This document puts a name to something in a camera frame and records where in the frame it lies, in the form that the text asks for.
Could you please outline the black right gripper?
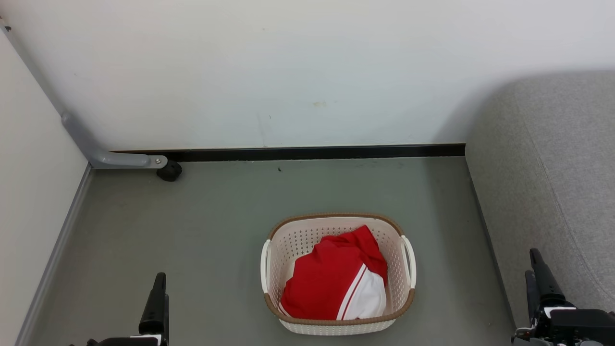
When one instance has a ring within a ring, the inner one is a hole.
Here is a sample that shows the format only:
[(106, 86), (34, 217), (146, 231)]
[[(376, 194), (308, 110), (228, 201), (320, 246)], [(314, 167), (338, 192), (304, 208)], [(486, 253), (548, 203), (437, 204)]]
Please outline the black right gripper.
[(573, 346), (586, 341), (602, 346), (615, 344), (614, 313), (602, 309), (578, 309), (565, 305), (566, 298), (538, 249), (530, 249), (531, 270), (525, 271), (531, 338), (554, 345)]

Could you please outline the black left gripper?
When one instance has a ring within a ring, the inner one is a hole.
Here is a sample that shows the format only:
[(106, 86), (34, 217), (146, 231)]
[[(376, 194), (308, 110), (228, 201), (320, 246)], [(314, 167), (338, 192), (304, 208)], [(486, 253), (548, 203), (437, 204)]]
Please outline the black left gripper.
[(169, 295), (166, 294), (165, 273), (156, 274), (141, 315), (139, 333), (140, 335), (111, 337), (101, 341), (89, 339), (86, 346), (168, 346)]

